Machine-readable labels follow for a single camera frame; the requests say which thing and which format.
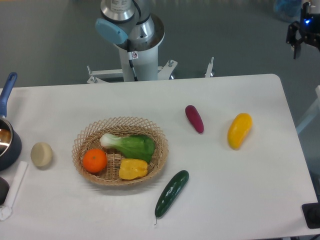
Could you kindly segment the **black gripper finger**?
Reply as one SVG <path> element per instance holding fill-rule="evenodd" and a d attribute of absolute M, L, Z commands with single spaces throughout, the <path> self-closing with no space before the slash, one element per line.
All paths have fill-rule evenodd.
<path fill-rule="evenodd" d="M 286 43 L 294 46 L 296 43 L 296 23 L 291 23 L 287 28 Z"/>
<path fill-rule="evenodd" d="M 297 59 L 300 57 L 301 48 L 302 48 L 303 39 L 302 38 L 295 38 L 293 41 L 293 58 Z"/>

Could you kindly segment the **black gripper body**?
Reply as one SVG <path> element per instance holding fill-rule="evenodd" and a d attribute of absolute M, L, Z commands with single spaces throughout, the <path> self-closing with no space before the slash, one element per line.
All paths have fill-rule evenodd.
<path fill-rule="evenodd" d="M 320 50 L 320 1 L 302 0 L 297 31 L 303 43 Z"/>

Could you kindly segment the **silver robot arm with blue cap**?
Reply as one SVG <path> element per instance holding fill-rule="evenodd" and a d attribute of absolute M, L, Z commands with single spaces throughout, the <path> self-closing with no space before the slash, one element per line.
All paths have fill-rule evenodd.
<path fill-rule="evenodd" d="M 320 47 L 320 2 L 318 0 L 277 0 L 273 11 L 290 22 L 286 43 L 297 57 L 301 45 Z M 103 0 L 101 18 L 95 22 L 100 36 L 114 44 L 119 52 L 121 69 L 106 70 L 102 75 L 121 74 L 125 82 L 168 80 L 177 62 L 158 65 L 158 47 L 165 36 L 162 21 L 150 12 L 148 0 Z"/>

